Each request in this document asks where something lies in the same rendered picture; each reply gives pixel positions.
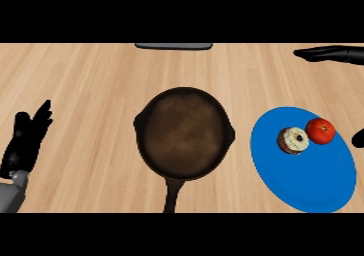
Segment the white-frosted cupcake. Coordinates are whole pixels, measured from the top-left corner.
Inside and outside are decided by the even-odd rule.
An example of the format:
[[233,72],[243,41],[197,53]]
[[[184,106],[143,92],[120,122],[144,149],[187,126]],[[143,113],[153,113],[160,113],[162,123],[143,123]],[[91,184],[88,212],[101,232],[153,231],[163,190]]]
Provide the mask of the white-frosted cupcake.
[[304,129],[287,127],[280,131],[278,146],[289,154],[301,154],[309,147],[309,138]]

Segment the dark grey flat appliance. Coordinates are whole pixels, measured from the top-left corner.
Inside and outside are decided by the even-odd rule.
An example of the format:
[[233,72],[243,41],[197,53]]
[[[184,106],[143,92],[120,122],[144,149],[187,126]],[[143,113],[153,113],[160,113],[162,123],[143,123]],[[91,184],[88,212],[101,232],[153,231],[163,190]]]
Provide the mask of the dark grey flat appliance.
[[135,43],[141,49],[153,50],[209,50],[213,43]]

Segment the blue plate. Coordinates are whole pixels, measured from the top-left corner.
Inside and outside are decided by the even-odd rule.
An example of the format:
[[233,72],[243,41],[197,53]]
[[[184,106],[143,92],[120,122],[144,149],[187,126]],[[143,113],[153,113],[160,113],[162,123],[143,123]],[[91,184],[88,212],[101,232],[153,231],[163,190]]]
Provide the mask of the blue plate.
[[277,197],[305,212],[335,212],[349,202],[357,187],[357,167],[340,136],[329,144],[309,143],[301,154],[278,146],[284,128],[305,128],[318,115],[296,107],[271,109],[258,119],[250,149],[261,178]]

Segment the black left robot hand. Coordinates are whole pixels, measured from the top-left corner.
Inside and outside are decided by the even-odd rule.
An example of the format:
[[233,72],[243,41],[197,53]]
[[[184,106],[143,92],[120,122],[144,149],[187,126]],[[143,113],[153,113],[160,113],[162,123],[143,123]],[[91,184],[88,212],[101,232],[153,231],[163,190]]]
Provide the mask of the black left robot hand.
[[41,144],[53,124],[51,101],[47,100],[35,116],[19,112],[14,118],[14,133],[0,163],[0,178],[11,179],[19,170],[30,172],[35,168]]

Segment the red tomato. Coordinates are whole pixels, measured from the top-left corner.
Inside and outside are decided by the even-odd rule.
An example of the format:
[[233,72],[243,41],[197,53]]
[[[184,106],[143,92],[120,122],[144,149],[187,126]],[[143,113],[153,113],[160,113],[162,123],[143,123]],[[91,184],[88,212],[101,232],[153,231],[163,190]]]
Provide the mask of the red tomato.
[[305,128],[311,141],[320,145],[329,144],[336,137],[336,128],[332,122],[323,118],[314,118]]

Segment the dark brown cast-iron pan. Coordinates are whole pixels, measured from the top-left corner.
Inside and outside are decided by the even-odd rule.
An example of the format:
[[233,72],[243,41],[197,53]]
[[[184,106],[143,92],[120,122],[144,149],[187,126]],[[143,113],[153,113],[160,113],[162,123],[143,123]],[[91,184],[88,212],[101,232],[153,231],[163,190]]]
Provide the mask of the dark brown cast-iron pan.
[[187,181],[219,166],[236,130],[216,98],[193,87],[160,93],[134,120],[141,157],[166,180],[165,213],[174,213]]

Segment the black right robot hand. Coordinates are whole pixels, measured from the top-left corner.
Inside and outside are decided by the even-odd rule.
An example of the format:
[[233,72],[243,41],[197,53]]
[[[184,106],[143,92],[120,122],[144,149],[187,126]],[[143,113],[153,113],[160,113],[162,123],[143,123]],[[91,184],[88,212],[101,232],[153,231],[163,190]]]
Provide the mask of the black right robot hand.
[[[309,62],[335,61],[364,66],[364,46],[323,46],[299,49],[293,54]],[[352,136],[352,145],[364,148],[364,128]]]

